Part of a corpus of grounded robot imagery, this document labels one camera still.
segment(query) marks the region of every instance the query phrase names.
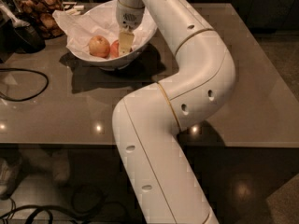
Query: apple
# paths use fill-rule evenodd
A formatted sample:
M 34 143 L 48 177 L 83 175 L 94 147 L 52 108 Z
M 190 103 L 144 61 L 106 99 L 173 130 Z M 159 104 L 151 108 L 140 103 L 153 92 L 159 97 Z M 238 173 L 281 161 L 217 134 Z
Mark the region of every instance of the apple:
M 106 58 L 110 53 L 110 43 L 102 35 L 95 35 L 88 43 L 92 56 Z

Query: white bowl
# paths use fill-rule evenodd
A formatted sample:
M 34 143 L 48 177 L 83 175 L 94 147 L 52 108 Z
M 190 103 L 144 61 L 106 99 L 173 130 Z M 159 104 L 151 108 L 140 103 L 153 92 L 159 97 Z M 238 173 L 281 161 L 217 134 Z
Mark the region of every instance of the white bowl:
M 54 15 L 59 26 L 67 34 L 68 49 L 82 61 L 105 70 L 122 69 L 136 59 L 155 35 L 157 26 L 150 13 L 145 9 L 140 26 L 134 30 L 135 40 L 132 52 L 119 58 L 100 58 L 89 53 L 88 42 L 94 35 L 104 36 L 110 44 L 118 39 L 119 25 L 116 20 L 117 0 L 101 4 L 84 15 L 73 16 L 65 12 Z

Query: dark floor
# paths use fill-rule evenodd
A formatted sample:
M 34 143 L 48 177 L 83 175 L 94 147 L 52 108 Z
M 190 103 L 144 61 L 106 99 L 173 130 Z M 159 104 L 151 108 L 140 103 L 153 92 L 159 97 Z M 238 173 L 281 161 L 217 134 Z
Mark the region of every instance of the dark floor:
M 299 35 L 255 37 L 299 101 Z M 299 149 L 190 147 L 186 135 L 178 139 L 220 223 L 299 223 Z M 115 147 L 67 148 L 72 167 L 68 185 L 58 188 L 49 174 L 24 165 L 11 199 L 0 201 L 0 215 L 27 208 L 10 215 L 8 223 L 25 223 L 34 205 L 46 206 L 54 223 L 143 223 Z M 38 223 L 49 218 L 46 211 L 36 216 Z

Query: cable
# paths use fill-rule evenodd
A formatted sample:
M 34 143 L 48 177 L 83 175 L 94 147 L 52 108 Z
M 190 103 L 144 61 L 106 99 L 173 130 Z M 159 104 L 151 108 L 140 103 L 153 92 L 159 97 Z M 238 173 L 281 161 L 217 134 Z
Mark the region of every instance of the cable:
M 78 193 L 85 191 L 86 188 L 92 188 L 93 190 L 95 190 L 96 195 L 98 195 L 98 197 L 99 197 L 99 200 L 95 204 L 95 206 L 90 208 L 89 210 L 84 210 L 84 211 L 78 210 L 75 206 L 76 196 L 78 195 Z M 72 208 L 74 209 L 74 211 L 78 212 L 79 215 L 74 213 L 73 211 L 70 211 L 66 208 L 63 208 L 63 207 L 57 206 L 57 205 L 42 205 L 41 206 L 41 205 L 29 204 L 29 205 L 24 205 L 21 207 L 16 207 L 16 203 L 14 202 L 14 200 L 11 198 L 9 198 L 9 199 L 11 200 L 11 208 L 12 209 L 9 212 L 0 216 L 0 219 L 2 219 L 4 224 L 7 224 L 8 220 L 12 219 L 12 217 L 14 216 L 15 213 L 20 212 L 21 210 L 26 210 L 26 209 L 35 209 L 35 211 L 26 219 L 25 224 L 34 223 L 35 217 L 41 212 L 48 213 L 48 215 L 49 215 L 48 223 L 52 224 L 53 223 L 53 214 L 51 211 L 57 211 L 57 212 L 60 212 L 60 213 L 63 213 L 65 215 L 69 216 L 70 218 L 72 218 L 69 221 L 73 224 L 78 224 L 77 221 L 81 221 L 81 224 L 88 224 L 88 223 L 91 223 L 91 219 L 95 218 L 95 216 L 101 212 L 101 210 L 103 209 L 103 207 L 105 205 L 112 205 L 112 204 L 119 205 L 120 207 L 123 208 L 123 210 L 125 212 L 125 220 L 122 223 L 127 223 L 127 224 L 133 223 L 125 205 L 123 205 L 122 203 L 119 203 L 119 202 L 107 202 L 106 201 L 107 196 L 103 193 L 103 191 L 100 189 L 95 189 L 94 186 L 82 185 L 82 186 L 79 186 L 77 189 L 75 189 L 75 191 L 72 195 L 72 198 L 71 198 L 71 205 L 72 205 Z
M 46 84 L 43 87 L 43 89 L 41 91 L 39 91 L 38 93 L 31 95 L 29 97 L 25 97 L 25 98 L 21 98 L 21 99 L 15 99 L 15 98 L 11 98 L 5 94 L 3 94 L 2 92 L 0 92 L 0 98 L 7 100 L 7 101 L 12 101 L 12 102 L 22 102 L 22 101 L 27 101 L 30 99 L 33 99 L 35 97 L 37 97 L 39 94 L 41 94 L 49 85 L 49 78 L 47 77 L 46 74 L 36 71 L 36 70 L 30 70 L 30 69 L 21 69 L 21 68 L 0 68 L 0 72 L 16 72 L 16 71 L 23 71 L 23 72 L 31 72 L 31 73 L 35 73 L 38 75 L 41 75 L 43 78 L 46 79 Z

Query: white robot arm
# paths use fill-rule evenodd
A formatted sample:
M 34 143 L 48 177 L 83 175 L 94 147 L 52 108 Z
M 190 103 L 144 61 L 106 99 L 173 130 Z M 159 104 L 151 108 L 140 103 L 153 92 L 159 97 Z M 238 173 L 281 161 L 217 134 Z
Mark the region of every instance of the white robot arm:
M 113 132 L 148 223 L 218 223 L 176 135 L 214 114 L 235 84 L 229 50 L 186 0 L 118 0 L 134 30 L 146 7 L 178 62 L 171 77 L 125 96 Z

